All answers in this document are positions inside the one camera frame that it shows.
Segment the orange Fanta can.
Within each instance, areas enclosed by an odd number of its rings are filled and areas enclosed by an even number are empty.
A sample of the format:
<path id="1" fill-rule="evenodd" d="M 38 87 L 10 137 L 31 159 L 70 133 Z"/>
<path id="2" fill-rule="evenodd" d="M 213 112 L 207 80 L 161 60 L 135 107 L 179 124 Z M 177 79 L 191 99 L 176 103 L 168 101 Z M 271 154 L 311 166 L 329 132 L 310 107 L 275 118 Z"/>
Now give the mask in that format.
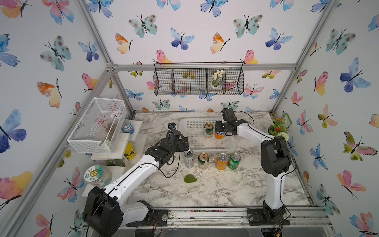
<path id="1" fill-rule="evenodd" d="M 224 132 L 215 132 L 215 138 L 216 139 L 223 139 L 225 137 Z"/>

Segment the silver tall drink can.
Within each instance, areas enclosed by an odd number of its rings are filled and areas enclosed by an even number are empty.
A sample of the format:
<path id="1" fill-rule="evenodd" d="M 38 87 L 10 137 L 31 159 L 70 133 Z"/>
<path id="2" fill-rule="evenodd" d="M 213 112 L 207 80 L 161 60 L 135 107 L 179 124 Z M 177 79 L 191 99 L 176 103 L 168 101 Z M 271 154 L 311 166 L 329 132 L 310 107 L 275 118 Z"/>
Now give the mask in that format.
<path id="1" fill-rule="evenodd" d="M 184 157 L 185 157 L 186 168 L 192 168 L 194 165 L 193 151 L 192 150 L 184 151 Z"/>

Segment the orange juice can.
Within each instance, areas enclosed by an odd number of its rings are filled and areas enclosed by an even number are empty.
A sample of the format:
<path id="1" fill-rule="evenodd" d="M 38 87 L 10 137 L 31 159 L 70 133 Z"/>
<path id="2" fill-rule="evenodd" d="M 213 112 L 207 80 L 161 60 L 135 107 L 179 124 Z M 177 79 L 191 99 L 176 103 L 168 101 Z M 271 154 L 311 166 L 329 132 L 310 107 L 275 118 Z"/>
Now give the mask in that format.
<path id="1" fill-rule="evenodd" d="M 225 170 L 228 164 L 228 157 L 225 153 L 220 153 L 217 157 L 216 169 Z"/>

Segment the green drink can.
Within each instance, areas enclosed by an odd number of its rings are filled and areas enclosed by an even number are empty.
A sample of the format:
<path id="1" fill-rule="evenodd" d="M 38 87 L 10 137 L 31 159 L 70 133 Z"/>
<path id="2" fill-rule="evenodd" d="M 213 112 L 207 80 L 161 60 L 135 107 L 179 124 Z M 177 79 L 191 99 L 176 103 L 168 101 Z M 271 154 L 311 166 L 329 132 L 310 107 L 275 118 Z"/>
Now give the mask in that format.
<path id="1" fill-rule="evenodd" d="M 240 161 L 241 161 L 240 154 L 238 154 L 238 153 L 231 154 L 229 157 L 229 161 L 228 161 L 228 168 L 231 170 L 237 169 Z"/>

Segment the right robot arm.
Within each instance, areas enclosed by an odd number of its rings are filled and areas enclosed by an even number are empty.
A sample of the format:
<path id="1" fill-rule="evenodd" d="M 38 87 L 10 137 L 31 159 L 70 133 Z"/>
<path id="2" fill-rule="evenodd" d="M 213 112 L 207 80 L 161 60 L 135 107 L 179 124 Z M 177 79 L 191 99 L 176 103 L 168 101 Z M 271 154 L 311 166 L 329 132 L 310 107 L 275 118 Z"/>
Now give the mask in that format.
<path id="1" fill-rule="evenodd" d="M 267 174 L 266 196 L 263 207 L 247 210 L 251 226 L 289 225 L 284 218 L 289 213 L 281 200 L 284 192 L 284 177 L 289 173 L 292 163 L 291 152 L 282 136 L 266 134 L 244 120 L 238 119 L 233 109 L 222 110 L 222 121 L 215 122 L 215 131 L 224 132 L 227 136 L 240 136 L 261 148 L 261 166 Z"/>

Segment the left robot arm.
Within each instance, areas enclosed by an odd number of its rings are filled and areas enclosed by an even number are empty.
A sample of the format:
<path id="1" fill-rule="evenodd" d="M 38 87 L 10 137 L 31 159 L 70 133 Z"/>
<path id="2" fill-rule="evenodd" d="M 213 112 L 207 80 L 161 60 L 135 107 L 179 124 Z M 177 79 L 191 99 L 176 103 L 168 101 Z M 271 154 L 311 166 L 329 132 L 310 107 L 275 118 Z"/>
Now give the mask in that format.
<path id="1" fill-rule="evenodd" d="M 130 194 L 150 175 L 160 170 L 176 153 L 189 150 L 189 140 L 171 128 L 166 137 L 147 149 L 141 159 L 116 181 L 94 187 L 87 195 L 83 218 L 101 237 L 111 237 L 131 223 L 154 225 L 154 208 L 144 200 L 126 204 Z"/>

